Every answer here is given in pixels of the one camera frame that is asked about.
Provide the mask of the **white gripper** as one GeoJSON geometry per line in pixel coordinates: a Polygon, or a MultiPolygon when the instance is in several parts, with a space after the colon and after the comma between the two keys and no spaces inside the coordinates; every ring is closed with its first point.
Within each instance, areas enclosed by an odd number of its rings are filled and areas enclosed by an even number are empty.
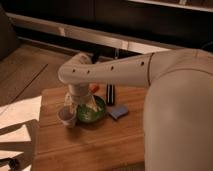
{"type": "Polygon", "coordinates": [[[93,94],[89,91],[88,84],[68,85],[68,92],[74,103],[73,107],[69,107],[72,113],[76,112],[79,105],[90,104],[93,100],[93,94]]]}

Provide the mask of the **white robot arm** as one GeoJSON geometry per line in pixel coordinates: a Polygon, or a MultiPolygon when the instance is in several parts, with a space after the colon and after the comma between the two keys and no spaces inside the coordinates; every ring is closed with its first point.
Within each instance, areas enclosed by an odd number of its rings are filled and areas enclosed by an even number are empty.
{"type": "Polygon", "coordinates": [[[146,87],[145,170],[213,171],[213,53],[178,49],[99,64],[80,53],[58,77],[78,102],[90,83],[146,87]]]}

